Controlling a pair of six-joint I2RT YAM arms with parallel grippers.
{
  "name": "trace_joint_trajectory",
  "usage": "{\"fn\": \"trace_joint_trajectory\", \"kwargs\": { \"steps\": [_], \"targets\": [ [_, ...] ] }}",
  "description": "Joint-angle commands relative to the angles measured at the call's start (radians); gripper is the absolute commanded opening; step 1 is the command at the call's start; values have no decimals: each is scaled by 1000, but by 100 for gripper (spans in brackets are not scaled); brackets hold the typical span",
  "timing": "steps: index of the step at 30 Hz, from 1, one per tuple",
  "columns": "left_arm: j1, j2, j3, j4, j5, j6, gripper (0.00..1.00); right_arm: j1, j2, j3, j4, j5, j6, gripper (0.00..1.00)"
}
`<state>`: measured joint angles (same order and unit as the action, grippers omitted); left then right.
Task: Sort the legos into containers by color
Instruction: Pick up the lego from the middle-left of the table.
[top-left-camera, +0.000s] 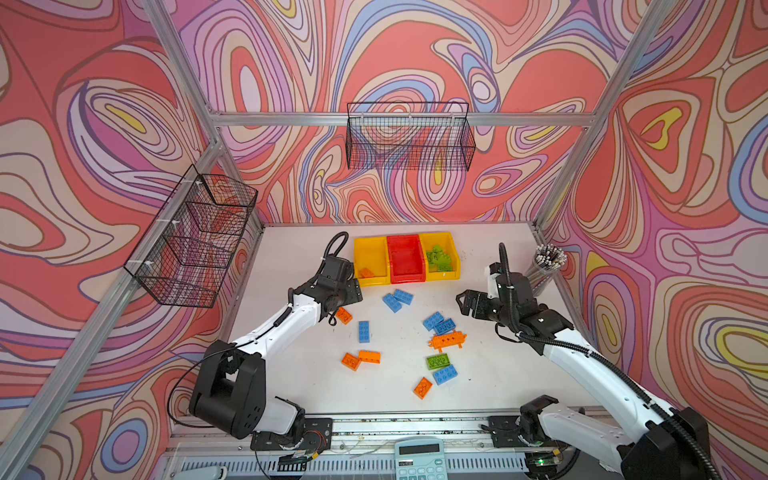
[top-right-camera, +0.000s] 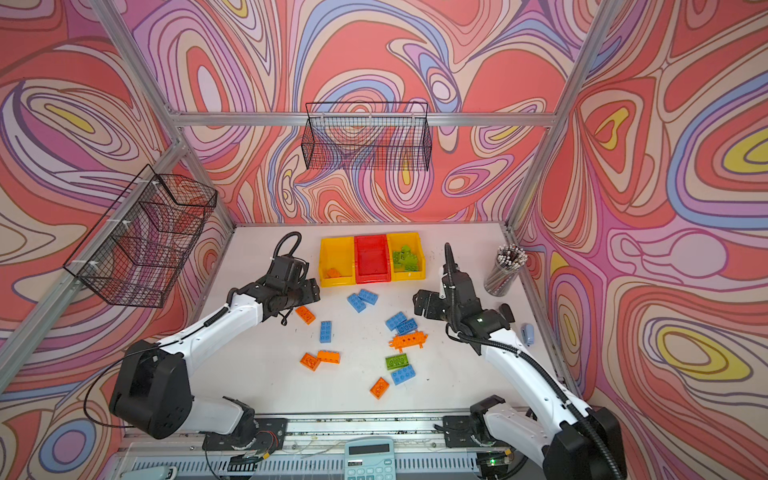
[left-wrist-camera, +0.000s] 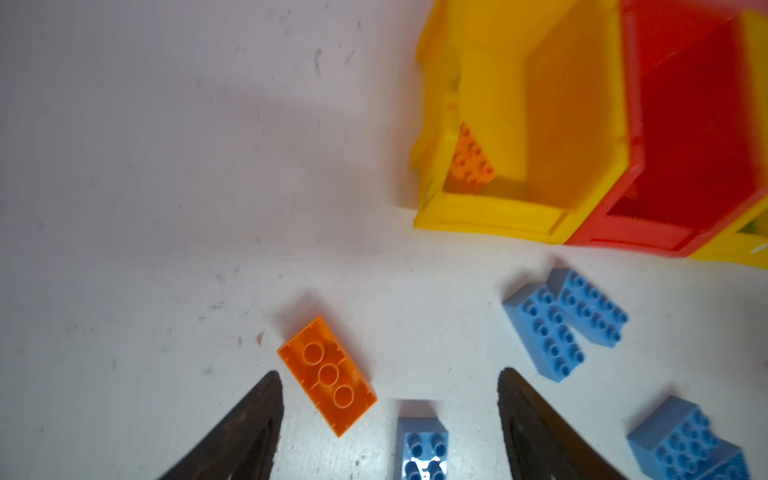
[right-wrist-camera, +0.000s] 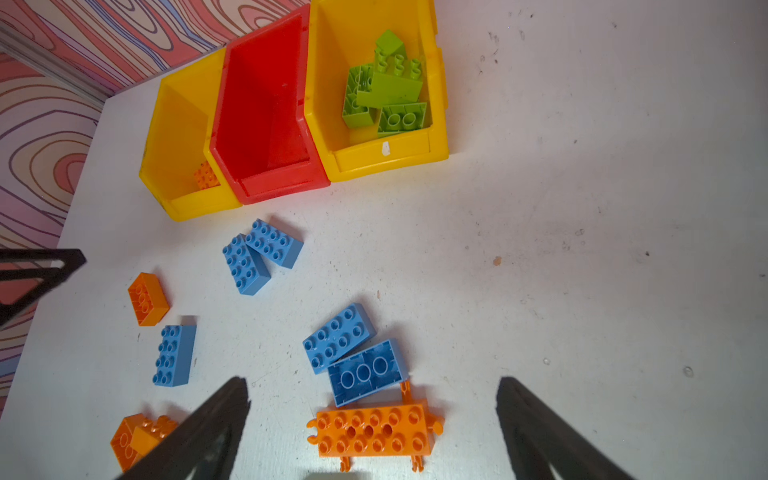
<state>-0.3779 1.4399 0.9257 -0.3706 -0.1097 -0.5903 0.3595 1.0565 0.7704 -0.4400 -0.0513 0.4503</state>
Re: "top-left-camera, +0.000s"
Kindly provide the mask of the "green long brick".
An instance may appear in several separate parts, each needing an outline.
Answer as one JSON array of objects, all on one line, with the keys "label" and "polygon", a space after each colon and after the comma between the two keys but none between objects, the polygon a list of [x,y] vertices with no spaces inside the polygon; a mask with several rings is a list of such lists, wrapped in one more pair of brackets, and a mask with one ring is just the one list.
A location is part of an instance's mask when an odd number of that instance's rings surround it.
[{"label": "green long brick", "polygon": [[428,265],[428,271],[430,273],[447,273],[453,271],[453,261],[449,254],[443,252],[442,262],[438,268],[431,268]]}]

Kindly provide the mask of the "orange small brick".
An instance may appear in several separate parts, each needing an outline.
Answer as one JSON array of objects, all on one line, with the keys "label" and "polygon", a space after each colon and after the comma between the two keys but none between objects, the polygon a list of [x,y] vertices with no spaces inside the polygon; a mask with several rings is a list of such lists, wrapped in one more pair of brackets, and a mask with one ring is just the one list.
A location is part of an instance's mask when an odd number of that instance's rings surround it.
[{"label": "orange small brick", "polygon": [[341,363],[345,367],[351,369],[352,371],[357,371],[359,366],[360,366],[360,364],[361,364],[361,360],[357,356],[354,356],[354,355],[352,355],[350,353],[346,353],[343,356],[343,358],[341,360]]}]

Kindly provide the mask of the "orange long brick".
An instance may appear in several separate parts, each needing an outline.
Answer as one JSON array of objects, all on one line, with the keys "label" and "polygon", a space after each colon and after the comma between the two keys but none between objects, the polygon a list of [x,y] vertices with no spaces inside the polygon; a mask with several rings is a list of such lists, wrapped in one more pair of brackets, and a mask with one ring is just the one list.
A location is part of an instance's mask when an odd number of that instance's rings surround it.
[{"label": "orange long brick", "polygon": [[361,350],[359,352],[358,358],[361,362],[365,363],[371,363],[371,364],[380,364],[381,363],[381,353],[375,352],[375,351],[363,351]]}]

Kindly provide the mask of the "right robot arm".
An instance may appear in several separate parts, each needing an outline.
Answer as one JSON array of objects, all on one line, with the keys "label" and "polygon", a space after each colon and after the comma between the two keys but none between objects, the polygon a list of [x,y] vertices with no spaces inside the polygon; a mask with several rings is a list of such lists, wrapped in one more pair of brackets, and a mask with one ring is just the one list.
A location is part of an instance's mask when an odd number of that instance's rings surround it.
[{"label": "right robot arm", "polygon": [[559,366],[610,414],[598,421],[541,395],[519,409],[512,431],[528,445],[559,441],[597,459],[625,479],[717,479],[706,419],[651,393],[600,354],[559,312],[539,302],[529,279],[511,269],[507,249],[490,264],[488,289],[457,295],[460,312],[509,330]]}]

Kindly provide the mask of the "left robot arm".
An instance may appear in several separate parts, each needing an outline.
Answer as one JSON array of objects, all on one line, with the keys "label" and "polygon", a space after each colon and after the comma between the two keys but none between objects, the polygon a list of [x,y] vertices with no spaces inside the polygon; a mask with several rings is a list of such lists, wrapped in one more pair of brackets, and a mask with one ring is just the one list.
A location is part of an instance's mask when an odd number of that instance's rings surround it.
[{"label": "left robot arm", "polygon": [[340,255],[349,240],[332,237],[321,263],[307,281],[287,293],[287,303],[267,321],[231,343],[214,342],[199,362],[189,412],[234,438],[271,434],[298,444],[305,435],[305,410],[281,397],[268,396],[267,362],[304,332],[363,296],[352,261]]}]

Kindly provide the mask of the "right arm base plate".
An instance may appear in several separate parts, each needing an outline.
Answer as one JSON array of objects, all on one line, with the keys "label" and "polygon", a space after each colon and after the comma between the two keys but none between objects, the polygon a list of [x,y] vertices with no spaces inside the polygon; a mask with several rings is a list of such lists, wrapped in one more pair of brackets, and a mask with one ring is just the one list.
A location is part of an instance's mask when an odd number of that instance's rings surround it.
[{"label": "right arm base plate", "polygon": [[569,444],[553,440],[526,440],[519,415],[489,416],[480,429],[490,435],[495,448],[567,449]]}]

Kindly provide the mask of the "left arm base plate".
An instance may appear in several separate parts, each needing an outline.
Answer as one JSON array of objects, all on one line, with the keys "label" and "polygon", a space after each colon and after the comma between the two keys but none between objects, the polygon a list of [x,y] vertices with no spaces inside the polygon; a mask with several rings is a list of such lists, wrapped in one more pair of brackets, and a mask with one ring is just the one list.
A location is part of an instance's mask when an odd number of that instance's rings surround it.
[{"label": "left arm base plate", "polygon": [[322,453],[332,445],[333,424],[331,417],[302,417],[286,434],[255,432],[250,448],[257,452]]}]

